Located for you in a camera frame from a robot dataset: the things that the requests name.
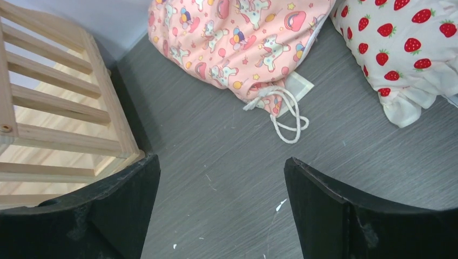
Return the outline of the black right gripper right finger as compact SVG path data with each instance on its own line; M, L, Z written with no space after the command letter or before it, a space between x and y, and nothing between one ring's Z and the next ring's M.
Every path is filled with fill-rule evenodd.
M457 209L386 200L296 158L284 176L304 258L457 258Z

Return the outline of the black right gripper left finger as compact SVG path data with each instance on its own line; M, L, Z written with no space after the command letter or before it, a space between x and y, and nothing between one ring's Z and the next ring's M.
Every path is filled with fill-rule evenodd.
M1 258L140 258L160 181L149 154L74 192L1 211Z

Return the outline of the wooden slatted pet bed frame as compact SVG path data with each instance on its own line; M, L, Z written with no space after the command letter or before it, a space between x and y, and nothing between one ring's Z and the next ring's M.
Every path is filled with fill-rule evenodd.
M1 1L1 208L36 206L144 155L93 36Z

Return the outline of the pink unicorn print cushion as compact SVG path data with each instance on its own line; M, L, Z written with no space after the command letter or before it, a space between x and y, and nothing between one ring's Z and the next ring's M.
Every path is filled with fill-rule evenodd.
M334 1L152 1L148 36L189 75L266 110L298 142L309 120L286 79L305 60Z

